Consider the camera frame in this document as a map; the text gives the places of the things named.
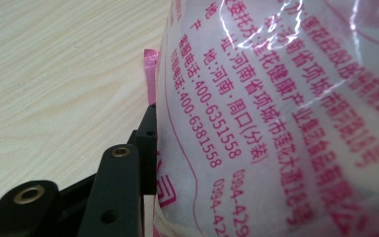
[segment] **metal ring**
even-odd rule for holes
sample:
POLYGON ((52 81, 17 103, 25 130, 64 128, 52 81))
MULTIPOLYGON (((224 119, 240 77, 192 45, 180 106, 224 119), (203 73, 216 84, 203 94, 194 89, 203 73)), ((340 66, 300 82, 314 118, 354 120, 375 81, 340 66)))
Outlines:
POLYGON ((127 147, 119 147, 117 149, 114 149, 112 152, 113 157, 124 157, 131 153, 131 150, 127 147))
POLYGON ((27 204, 39 199, 44 194, 44 188, 41 185, 26 188, 14 196, 14 203, 27 204))

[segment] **transparent plastic wrapper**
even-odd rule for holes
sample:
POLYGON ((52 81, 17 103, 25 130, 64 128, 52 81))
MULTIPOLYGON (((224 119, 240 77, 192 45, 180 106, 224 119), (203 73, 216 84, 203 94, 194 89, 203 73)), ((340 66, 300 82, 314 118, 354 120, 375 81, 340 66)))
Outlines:
POLYGON ((173 1, 161 236, 379 237, 379 1, 173 1))

